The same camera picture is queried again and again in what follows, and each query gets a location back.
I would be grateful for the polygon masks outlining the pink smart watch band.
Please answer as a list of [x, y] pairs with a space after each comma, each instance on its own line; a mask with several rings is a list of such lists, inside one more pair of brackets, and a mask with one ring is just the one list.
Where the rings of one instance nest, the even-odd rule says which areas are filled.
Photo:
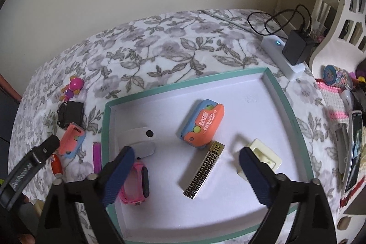
[[138, 206], [144, 203], [149, 195], [148, 169], [142, 160], [136, 160], [118, 196], [122, 203]]

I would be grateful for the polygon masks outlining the cream plastic hair clip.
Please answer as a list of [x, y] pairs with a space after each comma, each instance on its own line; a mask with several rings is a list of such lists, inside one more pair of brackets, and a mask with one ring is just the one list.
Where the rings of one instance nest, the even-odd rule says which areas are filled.
[[255, 139], [251, 143], [245, 145], [250, 148], [254, 155], [263, 163], [267, 164], [274, 172], [276, 172], [282, 164], [282, 159], [260, 139]]

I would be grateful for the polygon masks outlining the black gold patterned box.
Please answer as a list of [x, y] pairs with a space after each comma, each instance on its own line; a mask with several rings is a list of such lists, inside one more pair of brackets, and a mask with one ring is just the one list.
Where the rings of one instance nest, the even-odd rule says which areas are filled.
[[225, 145], [218, 141], [212, 141], [209, 144], [209, 148], [204, 156], [204, 159], [202, 160], [197, 171], [195, 172], [193, 179], [183, 192], [184, 196], [190, 199], [195, 199], [197, 197], [198, 193], [203, 188], [203, 185], [207, 181], [210, 173], [212, 172], [216, 162], [221, 156], [224, 148]]

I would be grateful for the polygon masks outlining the orange blue eraser case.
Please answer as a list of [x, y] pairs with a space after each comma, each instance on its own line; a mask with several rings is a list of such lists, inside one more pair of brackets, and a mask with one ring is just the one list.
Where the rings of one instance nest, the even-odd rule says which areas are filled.
[[224, 115], [223, 104], [209, 99], [201, 101], [186, 121], [180, 138], [193, 147], [205, 147], [213, 140]]

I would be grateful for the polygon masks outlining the magenta comb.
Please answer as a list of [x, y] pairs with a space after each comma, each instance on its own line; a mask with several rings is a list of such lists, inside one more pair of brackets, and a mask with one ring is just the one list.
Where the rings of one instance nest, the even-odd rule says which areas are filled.
[[92, 156], [94, 172], [99, 173], [102, 169], [101, 144], [99, 142], [93, 143]]

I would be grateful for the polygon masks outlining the orange glue bottle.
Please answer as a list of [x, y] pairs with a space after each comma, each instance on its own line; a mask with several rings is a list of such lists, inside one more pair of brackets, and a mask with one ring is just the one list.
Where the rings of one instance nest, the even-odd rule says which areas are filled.
[[50, 157], [51, 160], [51, 169], [53, 172], [53, 175], [56, 178], [62, 178], [63, 177], [63, 167], [61, 164], [61, 161], [59, 159], [59, 157], [57, 156], [57, 154], [52, 154]]

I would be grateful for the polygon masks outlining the pink blue eraser case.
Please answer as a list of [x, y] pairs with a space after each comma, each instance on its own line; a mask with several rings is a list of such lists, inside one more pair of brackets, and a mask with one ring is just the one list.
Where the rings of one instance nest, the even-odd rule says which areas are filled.
[[64, 158], [75, 158], [85, 137], [85, 130], [76, 123], [71, 123], [59, 142], [58, 153]]

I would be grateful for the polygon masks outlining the white oval device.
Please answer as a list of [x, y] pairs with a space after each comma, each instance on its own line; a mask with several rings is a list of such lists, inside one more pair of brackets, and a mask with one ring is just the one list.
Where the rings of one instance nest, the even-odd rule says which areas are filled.
[[131, 147], [135, 152], [136, 159], [143, 159], [154, 154], [156, 144], [155, 134], [149, 127], [129, 129], [117, 137], [120, 149], [125, 146]]

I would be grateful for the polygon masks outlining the teal rimmed white tray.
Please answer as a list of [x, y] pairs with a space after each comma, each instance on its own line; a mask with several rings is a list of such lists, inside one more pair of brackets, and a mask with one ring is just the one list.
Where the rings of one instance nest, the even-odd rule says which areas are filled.
[[259, 139], [295, 181], [313, 177], [292, 107], [267, 68], [210, 75], [108, 102], [102, 161], [122, 147], [153, 142], [142, 161], [150, 195], [120, 199], [109, 215], [127, 243], [215, 243], [255, 231], [266, 208], [240, 176], [239, 151]]

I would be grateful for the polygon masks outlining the smartphone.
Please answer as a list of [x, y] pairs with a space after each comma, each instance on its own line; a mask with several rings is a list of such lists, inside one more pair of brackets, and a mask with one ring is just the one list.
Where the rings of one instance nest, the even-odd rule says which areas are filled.
[[362, 151], [362, 112], [354, 110], [349, 115], [349, 149], [347, 154], [347, 165], [344, 175], [343, 192], [351, 190], [358, 178], [359, 166], [361, 162]]

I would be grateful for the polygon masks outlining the pink doll figure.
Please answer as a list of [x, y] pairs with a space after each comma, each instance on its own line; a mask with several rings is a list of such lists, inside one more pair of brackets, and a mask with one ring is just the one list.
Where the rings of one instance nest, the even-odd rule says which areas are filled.
[[70, 77], [69, 84], [64, 86], [61, 89], [61, 96], [59, 100], [61, 102], [67, 102], [68, 100], [72, 99], [75, 95], [78, 95], [81, 92], [81, 89], [84, 86], [84, 80], [80, 77], [76, 77], [72, 75]]

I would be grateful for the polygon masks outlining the pink crochet mat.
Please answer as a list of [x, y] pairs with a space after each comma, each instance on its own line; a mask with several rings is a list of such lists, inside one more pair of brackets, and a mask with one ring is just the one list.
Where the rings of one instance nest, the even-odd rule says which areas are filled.
[[342, 89], [339, 87], [328, 86], [321, 79], [316, 83], [322, 93], [326, 105], [326, 111], [333, 123], [349, 123], [349, 114], [346, 113], [344, 102], [341, 99]]

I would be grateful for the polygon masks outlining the round colourful tin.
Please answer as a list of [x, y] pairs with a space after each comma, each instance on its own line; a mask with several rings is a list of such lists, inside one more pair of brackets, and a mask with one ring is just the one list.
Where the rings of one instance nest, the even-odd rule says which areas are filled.
[[323, 69], [322, 78], [328, 86], [341, 88], [346, 86], [348, 75], [345, 70], [329, 64]]

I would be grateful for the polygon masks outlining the white power bank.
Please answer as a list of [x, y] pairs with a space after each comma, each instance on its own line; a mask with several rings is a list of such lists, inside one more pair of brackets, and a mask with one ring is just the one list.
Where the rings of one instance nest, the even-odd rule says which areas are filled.
[[298, 79], [305, 71], [305, 64], [292, 66], [282, 54], [285, 43], [276, 35], [263, 37], [261, 48], [269, 55], [288, 80]]

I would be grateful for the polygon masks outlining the white lattice shelf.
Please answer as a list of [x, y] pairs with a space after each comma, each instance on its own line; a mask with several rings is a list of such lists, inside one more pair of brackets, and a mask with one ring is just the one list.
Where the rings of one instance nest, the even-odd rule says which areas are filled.
[[316, 0], [311, 13], [313, 30], [325, 24], [330, 9], [336, 11], [332, 25], [309, 59], [315, 78], [329, 64], [351, 72], [365, 60], [365, 0]]

